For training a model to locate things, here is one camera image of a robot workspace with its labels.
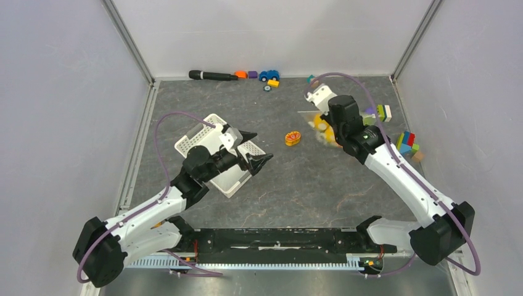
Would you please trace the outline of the yellow toy mango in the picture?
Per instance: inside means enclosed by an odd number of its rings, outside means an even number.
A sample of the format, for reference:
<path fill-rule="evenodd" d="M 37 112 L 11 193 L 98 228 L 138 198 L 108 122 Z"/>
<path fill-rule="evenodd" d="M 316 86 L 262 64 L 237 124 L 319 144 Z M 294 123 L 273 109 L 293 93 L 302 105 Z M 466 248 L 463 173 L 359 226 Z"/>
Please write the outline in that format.
<path fill-rule="evenodd" d="M 326 146 L 340 147 L 336 142 L 334 130 L 327 123 L 327 121 L 321 118 L 321 114 L 318 113 L 313 118 L 313 128 L 316 131 L 316 139 Z"/>

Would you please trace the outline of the clear zip top bag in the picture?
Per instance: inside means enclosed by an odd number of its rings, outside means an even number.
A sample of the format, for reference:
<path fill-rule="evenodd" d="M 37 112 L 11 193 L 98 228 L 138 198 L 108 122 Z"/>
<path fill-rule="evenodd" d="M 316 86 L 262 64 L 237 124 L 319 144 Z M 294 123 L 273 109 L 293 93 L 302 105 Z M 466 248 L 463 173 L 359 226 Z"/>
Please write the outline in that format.
<path fill-rule="evenodd" d="M 334 131 L 327 121 L 321 118 L 320 111 L 298 111 L 297 112 L 315 131 L 316 140 L 325 146 L 341 147 L 335 139 Z"/>

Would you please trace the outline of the green toy pepper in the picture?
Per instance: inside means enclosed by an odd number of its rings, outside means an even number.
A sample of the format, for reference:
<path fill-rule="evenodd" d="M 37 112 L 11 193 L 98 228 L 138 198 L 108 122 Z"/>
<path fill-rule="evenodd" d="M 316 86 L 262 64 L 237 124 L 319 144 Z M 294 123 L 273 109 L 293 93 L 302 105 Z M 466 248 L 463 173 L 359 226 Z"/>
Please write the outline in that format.
<path fill-rule="evenodd" d="M 376 123 L 376 118 L 374 115 L 364 116 L 363 117 L 363 124 L 365 126 L 374 125 Z"/>

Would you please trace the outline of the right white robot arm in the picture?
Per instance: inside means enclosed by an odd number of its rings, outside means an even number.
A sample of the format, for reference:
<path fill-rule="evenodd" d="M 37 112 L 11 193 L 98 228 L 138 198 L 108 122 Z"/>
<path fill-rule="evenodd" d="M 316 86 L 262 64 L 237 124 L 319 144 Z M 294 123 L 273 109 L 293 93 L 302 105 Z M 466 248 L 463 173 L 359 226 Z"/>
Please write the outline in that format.
<path fill-rule="evenodd" d="M 467 202 L 457 204 L 432 186 L 405 161 L 379 126 L 364 125 L 352 96 L 331 95 L 316 106 L 332 127 L 336 143 L 385 181 L 417 220 L 414 224 L 371 220 L 356 235 L 361 250 L 406 244 L 423 262 L 435 266 L 470 240 L 474 208 Z"/>

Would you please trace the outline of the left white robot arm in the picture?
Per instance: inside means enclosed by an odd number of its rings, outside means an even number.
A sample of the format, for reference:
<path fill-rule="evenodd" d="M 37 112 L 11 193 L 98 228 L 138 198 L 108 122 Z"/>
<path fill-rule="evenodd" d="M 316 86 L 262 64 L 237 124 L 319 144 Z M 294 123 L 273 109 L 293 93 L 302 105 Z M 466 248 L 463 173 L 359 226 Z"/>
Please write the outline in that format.
<path fill-rule="evenodd" d="M 209 191 L 206 183 L 233 167 L 255 176 L 273 154 L 242 153 L 238 147 L 256 136 L 227 128 L 215 153 L 201 145 L 190 148 L 178 175 L 158 195 L 122 215 L 105 221 L 95 216 L 85 222 L 72 253 L 78 263 L 77 281 L 104 287 L 141 257 L 173 247 L 189 250 L 193 233 L 162 221 L 199 202 Z"/>

